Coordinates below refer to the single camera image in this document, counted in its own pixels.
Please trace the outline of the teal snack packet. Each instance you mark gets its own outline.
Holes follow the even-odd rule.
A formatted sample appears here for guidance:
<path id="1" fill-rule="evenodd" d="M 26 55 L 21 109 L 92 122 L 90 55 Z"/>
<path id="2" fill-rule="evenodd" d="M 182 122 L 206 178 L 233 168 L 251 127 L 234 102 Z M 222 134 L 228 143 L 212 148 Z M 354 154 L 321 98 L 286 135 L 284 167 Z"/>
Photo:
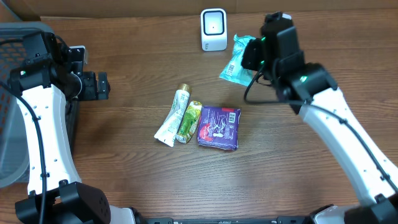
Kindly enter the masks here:
<path id="1" fill-rule="evenodd" d="M 232 57 L 227 66 L 225 66 L 223 71 L 220 73 L 220 78 L 244 86 L 248 86 L 250 84 L 252 80 L 252 71 L 243 68 L 241 63 L 248 43 L 254 39 L 255 38 L 250 35 L 242 37 L 238 37 L 236 34 L 234 35 Z"/>

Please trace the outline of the purple square packet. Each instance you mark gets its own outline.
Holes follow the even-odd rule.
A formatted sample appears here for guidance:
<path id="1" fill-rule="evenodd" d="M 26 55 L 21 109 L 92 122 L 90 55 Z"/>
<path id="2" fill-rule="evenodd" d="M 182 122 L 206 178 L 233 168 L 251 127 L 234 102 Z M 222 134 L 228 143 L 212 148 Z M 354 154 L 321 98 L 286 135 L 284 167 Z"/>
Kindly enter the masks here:
<path id="1" fill-rule="evenodd" d="M 227 151 L 237 150 L 240 115 L 241 110 L 237 108 L 204 106 L 198 125 L 198 144 Z"/>

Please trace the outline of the white tube gold cap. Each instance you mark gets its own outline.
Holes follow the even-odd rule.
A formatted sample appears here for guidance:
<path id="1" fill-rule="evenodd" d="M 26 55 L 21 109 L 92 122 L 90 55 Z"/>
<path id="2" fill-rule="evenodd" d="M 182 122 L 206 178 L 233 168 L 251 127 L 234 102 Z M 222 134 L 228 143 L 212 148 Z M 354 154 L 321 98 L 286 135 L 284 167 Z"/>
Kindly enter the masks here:
<path id="1" fill-rule="evenodd" d="M 174 95 L 174 100 L 171 109 L 154 137 L 162 143 L 173 147 L 175 142 L 175 135 L 182 122 L 185 110 L 187 109 L 190 94 L 192 92 L 191 86 L 181 83 Z"/>

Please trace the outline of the green yellow drink pouch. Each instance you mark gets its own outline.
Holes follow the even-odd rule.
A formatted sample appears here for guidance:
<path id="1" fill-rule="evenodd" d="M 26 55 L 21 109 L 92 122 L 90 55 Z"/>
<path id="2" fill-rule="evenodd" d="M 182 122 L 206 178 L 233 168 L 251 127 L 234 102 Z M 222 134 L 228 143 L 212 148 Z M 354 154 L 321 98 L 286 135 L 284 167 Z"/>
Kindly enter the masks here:
<path id="1" fill-rule="evenodd" d="M 193 137 L 198 126 L 203 105 L 199 101 L 191 101 L 182 119 L 182 123 L 176 134 L 176 140 L 187 144 Z"/>

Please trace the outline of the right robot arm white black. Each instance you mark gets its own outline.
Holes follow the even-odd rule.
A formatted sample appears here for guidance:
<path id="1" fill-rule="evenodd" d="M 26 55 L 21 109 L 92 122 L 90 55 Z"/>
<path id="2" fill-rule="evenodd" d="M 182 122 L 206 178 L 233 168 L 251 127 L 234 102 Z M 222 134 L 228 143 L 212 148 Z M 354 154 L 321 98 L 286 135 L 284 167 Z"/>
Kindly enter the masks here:
<path id="1" fill-rule="evenodd" d="M 319 63 L 307 63 L 292 18 L 268 14 L 259 38 L 249 41 L 242 66 L 274 88 L 323 140 L 346 176 L 358 204 L 327 205 L 306 223 L 396 223 L 397 167 L 378 148 L 350 110 L 335 79 Z"/>

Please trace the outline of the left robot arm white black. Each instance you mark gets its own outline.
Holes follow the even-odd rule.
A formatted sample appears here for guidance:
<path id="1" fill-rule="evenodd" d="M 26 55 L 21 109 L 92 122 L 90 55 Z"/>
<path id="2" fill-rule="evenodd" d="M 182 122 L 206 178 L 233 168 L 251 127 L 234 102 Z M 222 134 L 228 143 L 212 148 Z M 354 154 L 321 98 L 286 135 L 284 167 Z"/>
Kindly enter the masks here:
<path id="1" fill-rule="evenodd" d="M 29 152 L 28 197 L 15 204 L 18 219 L 135 224 L 133 209 L 110 205 L 102 190 L 82 183 L 67 133 L 67 103 L 108 99 L 107 74 L 84 71 L 84 46 L 69 47 L 51 32 L 35 31 L 17 42 L 27 59 L 4 87 L 17 98 Z"/>

